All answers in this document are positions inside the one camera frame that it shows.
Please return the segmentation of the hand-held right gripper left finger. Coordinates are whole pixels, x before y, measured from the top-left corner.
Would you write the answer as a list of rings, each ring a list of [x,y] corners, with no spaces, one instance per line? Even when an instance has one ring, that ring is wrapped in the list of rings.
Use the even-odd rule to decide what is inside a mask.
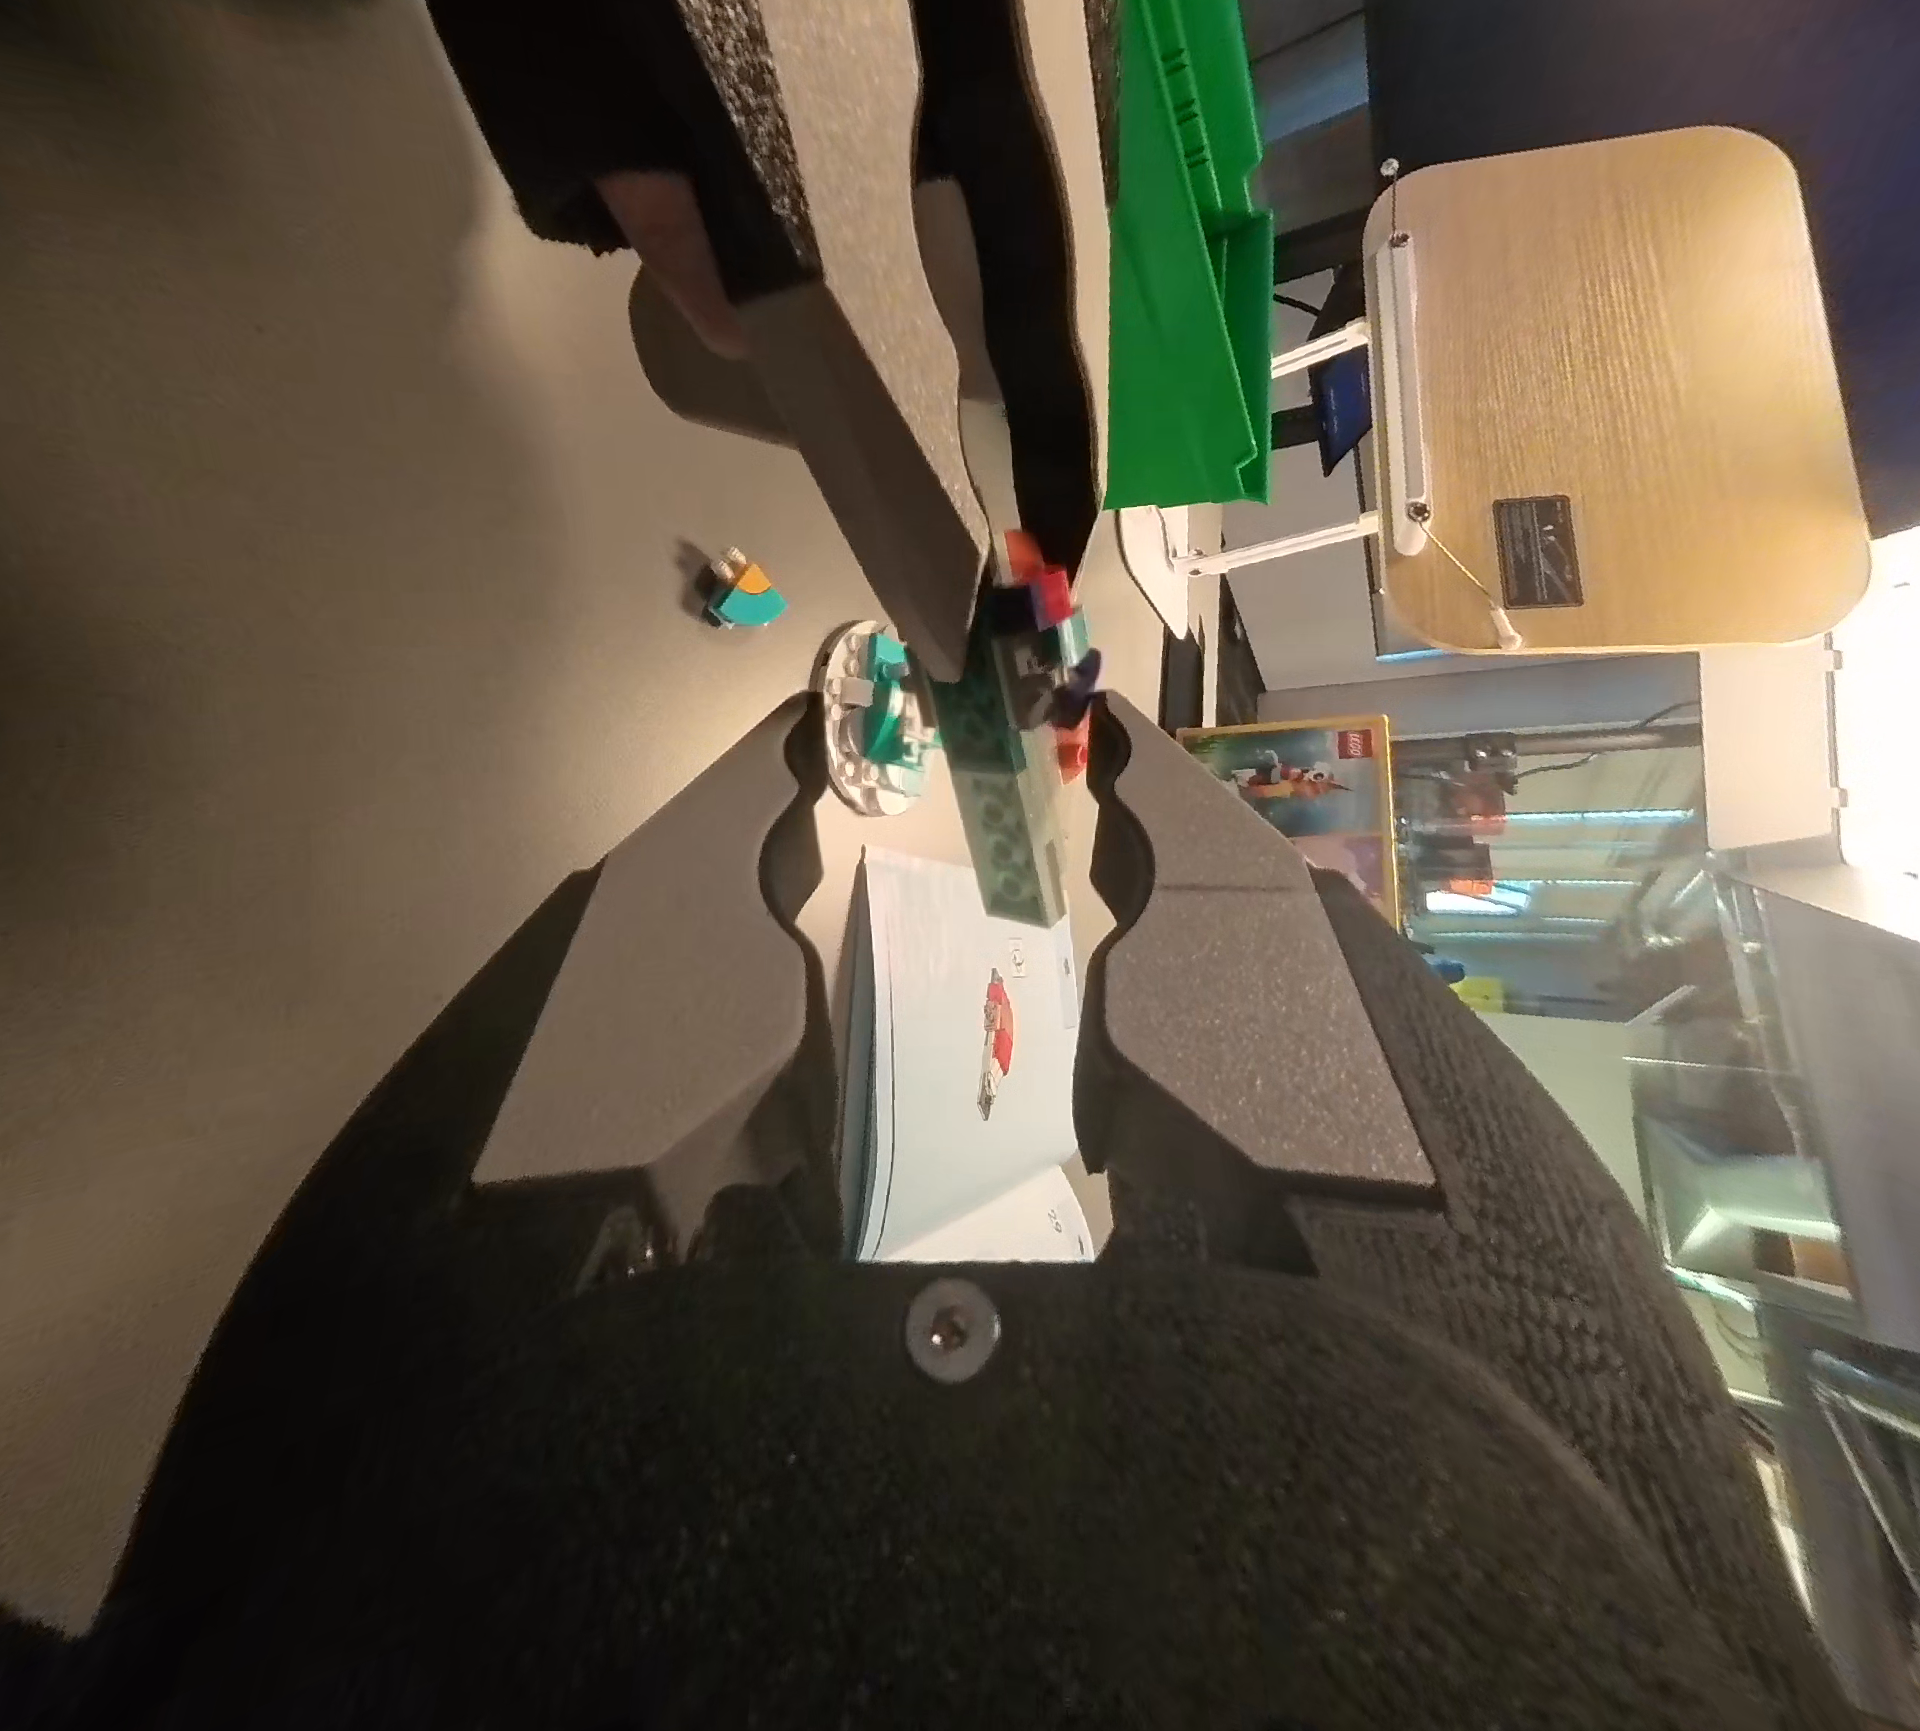
[[[829,981],[798,919],[822,883],[817,696],[791,696],[592,869],[477,1156],[482,1189],[635,1175],[688,1244],[731,1187],[798,1180],[841,1239]]]

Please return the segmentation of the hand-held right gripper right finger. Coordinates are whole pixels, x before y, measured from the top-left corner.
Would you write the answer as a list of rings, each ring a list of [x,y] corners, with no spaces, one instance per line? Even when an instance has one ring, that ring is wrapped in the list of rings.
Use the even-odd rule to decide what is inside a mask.
[[[1092,710],[1073,1127],[1116,1227],[1288,1230],[1331,1204],[1422,1218],[1440,1173],[1308,863],[1123,696]]]

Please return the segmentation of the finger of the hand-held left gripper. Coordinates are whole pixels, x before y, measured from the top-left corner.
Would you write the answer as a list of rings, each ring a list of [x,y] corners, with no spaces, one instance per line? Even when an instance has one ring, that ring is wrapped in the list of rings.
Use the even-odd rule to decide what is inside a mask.
[[[920,246],[915,95],[810,93],[788,119],[817,258],[742,306],[750,363],[901,643],[953,682],[989,521]]]
[[[1085,0],[920,0],[920,179],[958,189],[1018,524],[1076,576],[1106,497],[1109,186]]]

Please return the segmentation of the green plastic bin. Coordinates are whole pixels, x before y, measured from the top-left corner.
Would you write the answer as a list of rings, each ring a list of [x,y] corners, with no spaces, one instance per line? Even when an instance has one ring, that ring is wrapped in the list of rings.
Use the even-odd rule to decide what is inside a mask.
[[[1267,500],[1274,231],[1238,0],[1119,0],[1106,507]]]

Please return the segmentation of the small teal orange brick assembly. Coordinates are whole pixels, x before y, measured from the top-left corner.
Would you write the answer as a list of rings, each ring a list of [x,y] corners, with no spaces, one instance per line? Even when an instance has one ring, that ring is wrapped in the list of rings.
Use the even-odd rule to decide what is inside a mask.
[[[700,574],[699,615],[714,631],[767,631],[786,615],[786,598],[742,547],[726,547]]]

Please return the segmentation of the teal brick model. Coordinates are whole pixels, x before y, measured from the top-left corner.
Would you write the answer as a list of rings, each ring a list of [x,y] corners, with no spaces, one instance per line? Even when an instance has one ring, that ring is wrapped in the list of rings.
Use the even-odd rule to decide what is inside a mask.
[[[843,624],[810,675],[822,706],[827,782],[863,820],[920,806],[942,751],[930,698],[894,631],[875,619]]]

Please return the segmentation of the orange toy brick model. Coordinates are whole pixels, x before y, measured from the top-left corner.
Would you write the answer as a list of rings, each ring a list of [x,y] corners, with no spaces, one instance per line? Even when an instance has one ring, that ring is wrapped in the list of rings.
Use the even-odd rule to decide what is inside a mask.
[[[1064,567],[1028,533],[1004,535],[973,612],[965,663],[930,677],[934,723],[980,904],[1003,924],[1064,924],[1061,796],[1085,773],[1102,655]]]

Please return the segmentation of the person's right forearm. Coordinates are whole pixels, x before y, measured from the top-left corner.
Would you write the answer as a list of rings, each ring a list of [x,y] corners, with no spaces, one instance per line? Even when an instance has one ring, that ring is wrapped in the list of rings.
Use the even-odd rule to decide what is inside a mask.
[[[92,1646],[1,1601],[1,1730],[84,1730]]]

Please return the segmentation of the yellow toy brick set box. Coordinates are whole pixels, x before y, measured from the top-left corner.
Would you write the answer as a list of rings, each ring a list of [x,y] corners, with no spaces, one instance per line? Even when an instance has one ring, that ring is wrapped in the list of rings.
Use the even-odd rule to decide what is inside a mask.
[[[1320,871],[1401,926],[1394,751],[1384,715],[1186,729],[1183,751]]]

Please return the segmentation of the person's left hand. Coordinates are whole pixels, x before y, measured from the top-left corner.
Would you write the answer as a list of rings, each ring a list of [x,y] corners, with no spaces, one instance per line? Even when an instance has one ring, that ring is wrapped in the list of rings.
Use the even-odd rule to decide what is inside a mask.
[[[745,361],[747,334],[728,299],[709,244],[690,182],[678,170],[611,170],[592,193],[637,256],[647,279],[657,282],[690,332],[723,361]]]

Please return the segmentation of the small tablet display on stand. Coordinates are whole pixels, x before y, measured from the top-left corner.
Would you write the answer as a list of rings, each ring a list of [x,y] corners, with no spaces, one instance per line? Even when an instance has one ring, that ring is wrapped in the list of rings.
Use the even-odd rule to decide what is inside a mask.
[[[1372,430],[1370,366],[1363,347],[1308,366],[1308,407],[1320,471],[1331,476]]]

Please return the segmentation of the open pale blue instruction booklet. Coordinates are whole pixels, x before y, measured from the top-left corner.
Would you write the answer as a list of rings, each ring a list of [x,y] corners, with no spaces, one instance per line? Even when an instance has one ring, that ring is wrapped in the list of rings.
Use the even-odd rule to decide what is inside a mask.
[[[1090,1263],[1068,1180],[1080,983],[1068,921],[987,916],[965,868],[855,880],[839,1172],[855,1263]]]

